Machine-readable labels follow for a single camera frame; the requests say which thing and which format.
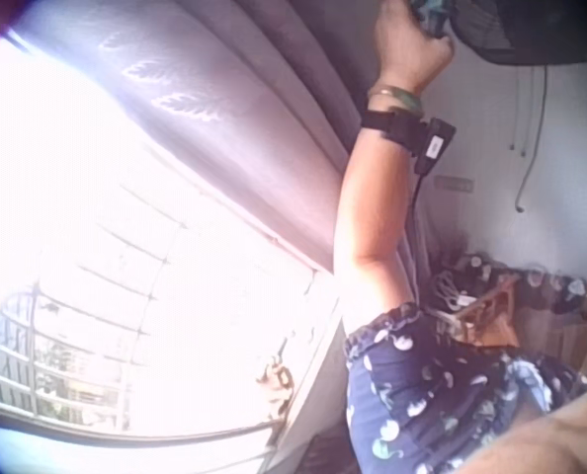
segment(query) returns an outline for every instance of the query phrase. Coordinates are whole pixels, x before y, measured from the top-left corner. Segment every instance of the curtain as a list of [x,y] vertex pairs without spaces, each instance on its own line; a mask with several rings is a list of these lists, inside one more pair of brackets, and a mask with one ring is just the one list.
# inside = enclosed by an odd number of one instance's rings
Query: curtain
[[[160,145],[331,269],[360,117],[288,1],[39,0],[14,31],[101,84]],[[399,255],[413,277],[406,242]]]

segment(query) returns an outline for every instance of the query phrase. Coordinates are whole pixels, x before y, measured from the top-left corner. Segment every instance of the metal window grill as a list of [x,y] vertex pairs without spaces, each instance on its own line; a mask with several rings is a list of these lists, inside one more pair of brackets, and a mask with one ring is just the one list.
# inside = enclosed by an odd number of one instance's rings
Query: metal window grill
[[[146,166],[149,168],[140,166],[137,179],[127,181],[134,184],[169,179],[168,174],[150,176],[150,163]],[[192,193],[203,198],[193,185],[183,182],[181,186],[184,195]],[[77,430],[129,433],[130,395],[135,373],[148,366],[146,347],[152,334],[147,323],[155,323],[150,314],[155,313],[153,307],[160,299],[157,291],[160,277],[172,267],[180,234],[191,229],[200,232],[194,229],[190,219],[177,216],[177,205],[164,205],[160,192],[135,189],[137,186],[120,183],[118,193],[121,199],[129,201],[131,210],[154,215],[154,225],[147,222],[139,227],[139,232],[134,232],[132,223],[121,227],[114,225],[111,218],[100,219],[95,235],[114,250],[112,255],[98,256],[91,252],[94,254],[91,260],[83,259],[73,265],[78,279],[61,277],[56,272],[46,282],[42,275],[31,287],[13,293],[0,305],[0,409]],[[165,202],[178,198],[168,190],[165,193]],[[222,208],[213,199],[209,200]],[[201,209],[209,218],[213,212],[218,210]],[[147,241],[144,235],[147,226],[153,228],[153,234],[166,236],[165,245],[159,245],[159,239],[155,238]],[[96,265],[99,259],[104,259],[102,265]],[[99,270],[107,261],[115,265]],[[133,262],[139,262],[137,271],[132,268]],[[292,295],[301,300],[308,299],[315,275],[312,269],[305,271],[309,278],[306,290],[292,290]],[[90,290],[85,294],[84,289],[90,284],[100,285],[112,296],[95,298]],[[82,288],[82,296],[69,294],[72,288]],[[107,309],[96,301],[120,298],[124,300],[113,302],[114,310],[111,304]],[[321,307],[326,313],[334,309]]]

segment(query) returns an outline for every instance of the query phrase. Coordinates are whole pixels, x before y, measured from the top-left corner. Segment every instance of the person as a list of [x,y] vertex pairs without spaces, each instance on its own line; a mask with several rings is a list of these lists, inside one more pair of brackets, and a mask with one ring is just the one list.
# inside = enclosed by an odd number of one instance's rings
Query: person
[[[454,55],[449,38],[421,30],[407,0],[381,2],[376,37],[377,84],[416,97]],[[369,102],[371,111],[397,108],[409,110],[394,96]],[[362,472],[586,472],[586,377],[549,356],[458,343],[414,304],[396,256],[409,161],[407,150],[363,128],[338,210],[334,272],[349,308],[346,416]]]

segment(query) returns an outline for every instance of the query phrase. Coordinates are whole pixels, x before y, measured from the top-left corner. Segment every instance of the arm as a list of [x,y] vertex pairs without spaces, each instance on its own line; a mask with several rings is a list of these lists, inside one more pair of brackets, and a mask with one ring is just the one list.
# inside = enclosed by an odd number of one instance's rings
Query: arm
[[[379,82],[415,95],[452,59],[450,40],[426,37],[407,0],[382,2],[376,34]],[[369,107],[388,111],[402,104],[375,96]],[[409,153],[379,131],[360,132],[344,178],[335,231],[334,270],[347,299],[344,323],[349,334],[412,300],[396,255],[410,200],[409,161]]]

